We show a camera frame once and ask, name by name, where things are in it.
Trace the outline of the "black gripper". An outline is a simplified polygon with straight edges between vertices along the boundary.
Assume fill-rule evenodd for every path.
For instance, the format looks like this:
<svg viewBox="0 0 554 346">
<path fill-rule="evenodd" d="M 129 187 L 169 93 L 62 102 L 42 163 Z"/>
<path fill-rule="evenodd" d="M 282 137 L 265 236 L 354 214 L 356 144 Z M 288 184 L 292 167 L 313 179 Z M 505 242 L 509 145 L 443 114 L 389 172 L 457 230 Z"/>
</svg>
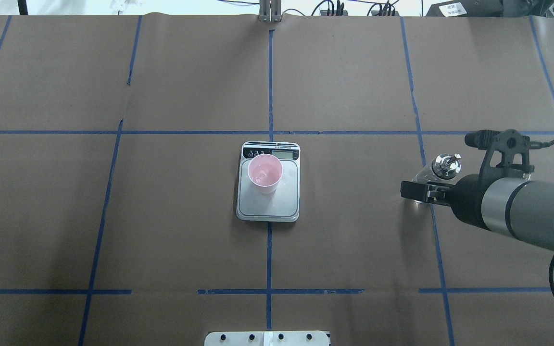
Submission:
<svg viewBox="0 0 554 346">
<path fill-rule="evenodd" d="M 402 180 L 400 193 L 403 198 L 418 203 L 450 206 L 459 221 L 477 228 L 485 228 L 480 210 L 481 197 L 479 196 L 479 175 L 477 174 L 462 177 L 455 186 L 434 181 L 420 183 Z"/>
</svg>

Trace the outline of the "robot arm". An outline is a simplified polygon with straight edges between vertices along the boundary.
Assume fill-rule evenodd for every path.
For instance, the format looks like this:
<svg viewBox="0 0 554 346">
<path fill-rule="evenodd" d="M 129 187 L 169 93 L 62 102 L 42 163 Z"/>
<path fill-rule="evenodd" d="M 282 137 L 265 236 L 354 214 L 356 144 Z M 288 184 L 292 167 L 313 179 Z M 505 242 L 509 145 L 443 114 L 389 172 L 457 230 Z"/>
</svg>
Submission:
<svg viewBox="0 0 554 346">
<path fill-rule="evenodd" d="M 454 185 L 404 180 L 400 193 L 449 207 L 468 225 L 554 252 L 554 183 L 504 177 L 483 188 L 471 174 Z"/>
</svg>

